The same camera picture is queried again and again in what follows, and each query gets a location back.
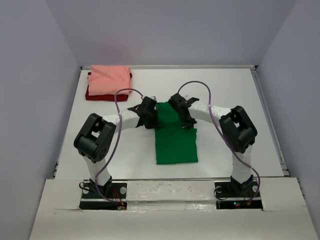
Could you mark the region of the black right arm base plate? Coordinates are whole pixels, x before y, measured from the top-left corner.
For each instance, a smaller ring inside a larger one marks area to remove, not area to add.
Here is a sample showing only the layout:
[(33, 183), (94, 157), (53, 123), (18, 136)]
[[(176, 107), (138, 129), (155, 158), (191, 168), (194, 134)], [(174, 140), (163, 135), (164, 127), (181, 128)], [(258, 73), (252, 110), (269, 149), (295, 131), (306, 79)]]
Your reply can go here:
[(216, 198), (215, 206), (217, 210), (263, 209), (259, 192), (250, 200), (256, 194), (258, 188), (256, 181), (251, 183), (248, 190), (242, 193), (236, 193), (232, 190), (229, 181), (218, 181), (214, 183), (214, 186), (213, 195)]

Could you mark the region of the green t-shirt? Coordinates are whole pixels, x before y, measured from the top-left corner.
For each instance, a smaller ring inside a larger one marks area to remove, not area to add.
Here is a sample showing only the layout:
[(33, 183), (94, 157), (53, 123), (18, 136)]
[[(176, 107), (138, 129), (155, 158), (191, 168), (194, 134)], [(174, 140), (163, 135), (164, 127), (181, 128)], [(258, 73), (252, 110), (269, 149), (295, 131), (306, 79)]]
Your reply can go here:
[(159, 102), (156, 110), (160, 124), (154, 130), (156, 164), (197, 163), (197, 129), (183, 128), (178, 114), (168, 102)]

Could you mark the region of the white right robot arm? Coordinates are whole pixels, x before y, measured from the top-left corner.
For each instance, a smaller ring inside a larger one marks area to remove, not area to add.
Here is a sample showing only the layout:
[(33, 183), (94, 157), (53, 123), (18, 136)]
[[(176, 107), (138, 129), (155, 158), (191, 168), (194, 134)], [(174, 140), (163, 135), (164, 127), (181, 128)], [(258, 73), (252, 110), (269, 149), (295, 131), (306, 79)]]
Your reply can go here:
[(197, 120), (212, 123), (217, 127), (232, 154), (232, 173), (230, 181), (220, 192), (242, 197), (253, 186), (251, 152), (258, 131), (242, 106), (233, 108), (218, 107), (200, 102), (196, 97), (183, 97), (174, 94), (168, 103), (178, 114), (182, 127), (191, 128)]

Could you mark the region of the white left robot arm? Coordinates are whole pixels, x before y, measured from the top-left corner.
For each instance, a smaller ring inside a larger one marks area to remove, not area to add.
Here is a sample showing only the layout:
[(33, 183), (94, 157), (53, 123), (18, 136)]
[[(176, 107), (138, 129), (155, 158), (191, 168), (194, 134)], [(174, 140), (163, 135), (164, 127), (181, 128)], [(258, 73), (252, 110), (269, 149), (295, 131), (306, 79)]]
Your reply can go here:
[(89, 182), (97, 196), (107, 199), (112, 188), (112, 176), (108, 171), (111, 160), (106, 160), (106, 156), (114, 135), (117, 134), (117, 139), (109, 159), (115, 155), (122, 131), (142, 126), (156, 129), (160, 126), (156, 105), (154, 96), (144, 96), (140, 104), (118, 114), (102, 117), (92, 113), (86, 119), (73, 145), (87, 164)]

